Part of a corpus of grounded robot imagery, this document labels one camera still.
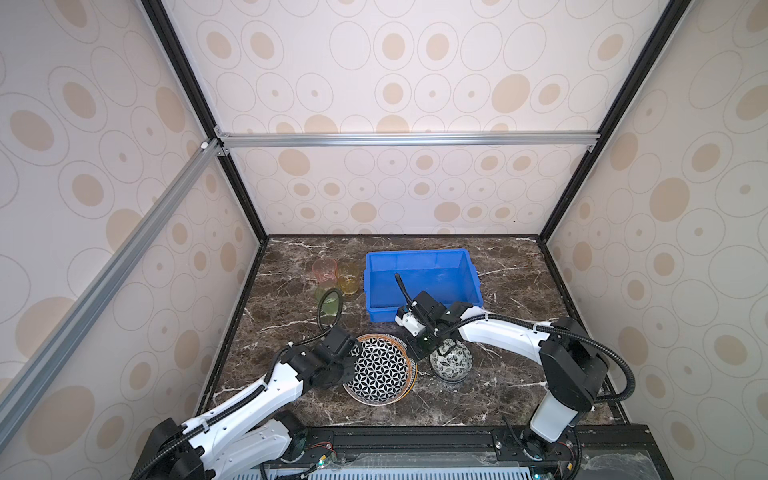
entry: geometric patterned bowl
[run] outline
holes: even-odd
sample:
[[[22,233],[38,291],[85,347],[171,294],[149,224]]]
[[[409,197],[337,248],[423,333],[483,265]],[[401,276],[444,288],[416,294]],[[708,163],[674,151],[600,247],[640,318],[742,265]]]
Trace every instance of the geometric patterned bowl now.
[[[406,344],[384,333],[368,333],[357,339],[362,353],[353,350],[358,360],[355,379],[344,384],[347,393],[371,406],[388,405],[408,395],[416,382],[416,362],[408,357]]]

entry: blue plastic bin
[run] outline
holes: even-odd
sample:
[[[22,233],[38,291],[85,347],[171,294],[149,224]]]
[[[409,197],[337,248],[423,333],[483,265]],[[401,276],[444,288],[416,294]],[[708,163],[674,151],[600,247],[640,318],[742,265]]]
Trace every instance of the blue plastic bin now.
[[[397,309],[406,303],[395,273],[412,298],[426,291],[446,306],[457,300],[483,306],[478,271],[465,248],[371,252],[363,277],[371,322],[394,322]]]

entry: polka dot wallpaper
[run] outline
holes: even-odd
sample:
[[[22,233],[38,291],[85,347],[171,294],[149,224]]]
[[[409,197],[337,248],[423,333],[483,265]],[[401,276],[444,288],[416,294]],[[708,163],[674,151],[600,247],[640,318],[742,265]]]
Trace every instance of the polka dot wallpaper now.
[[[224,131],[589,130],[666,0],[166,1]]]
[[[0,455],[2,480],[127,478],[156,424],[194,415],[256,256],[236,202],[213,161]]]
[[[237,148],[268,233],[538,233],[584,145]]]
[[[690,12],[549,245],[675,478],[765,478],[766,0]]]
[[[0,392],[199,147],[131,0],[0,3]]]

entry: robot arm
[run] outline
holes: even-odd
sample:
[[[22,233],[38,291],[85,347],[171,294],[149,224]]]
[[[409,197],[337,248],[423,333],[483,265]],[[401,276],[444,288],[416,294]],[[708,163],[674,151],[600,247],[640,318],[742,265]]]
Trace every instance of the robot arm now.
[[[608,364],[596,348],[567,335],[588,337],[573,319],[515,324],[489,318],[494,315],[470,303],[455,302],[445,308],[427,292],[414,300],[406,294],[406,299],[409,305],[398,310],[396,322],[410,332],[406,342],[417,359],[429,356],[432,362],[449,362],[445,356],[450,348],[445,345],[479,342],[523,355],[543,367],[548,391],[520,439],[531,457],[542,458],[569,425],[592,410]],[[538,330],[542,327],[555,333]]]
[[[356,361],[351,353],[358,345],[355,337],[334,326],[314,348],[298,345],[281,351],[269,378],[261,377],[225,403],[183,425],[167,419],[156,426],[131,480],[231,478],[286,453],[291,460],[297,458],[303,451],[306,429],[292,414],[278,413],[260,428],[249,431],[311,388],[324,389],[351,381]],[[141,471],[163,452],[161,461]]]

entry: marble countertop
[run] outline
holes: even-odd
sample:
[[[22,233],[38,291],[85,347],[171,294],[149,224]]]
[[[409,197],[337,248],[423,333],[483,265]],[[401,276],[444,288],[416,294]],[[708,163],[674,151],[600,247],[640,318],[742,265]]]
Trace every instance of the marble countertop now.
[[[533,240],[511,237],[277,237],[270,239],[256,282],[240,319],[229,356],[208,408],[225,401],[259,379],[275,352],[290,340],[316,335],[318,257],[358,263],[365,269],[368,252],[466,248],[480,276],[485,308],[522,319],[565,316],[565,306]],[[357,335],[402,335],[396,323],[371,323],[362,286],[345,296],[340,322]],[[474,357],[469,377],[452,386],[435,378],[427,360],[419,362],[418,379],[402,400],[366,406],[343,387],[311,390],[286,406],[306,425],[513,425],[528,422],[545,394],[541,367],[525,357],[479,343],[468,344]],[[610,409],[599,405],[581,423],[614,423]]]

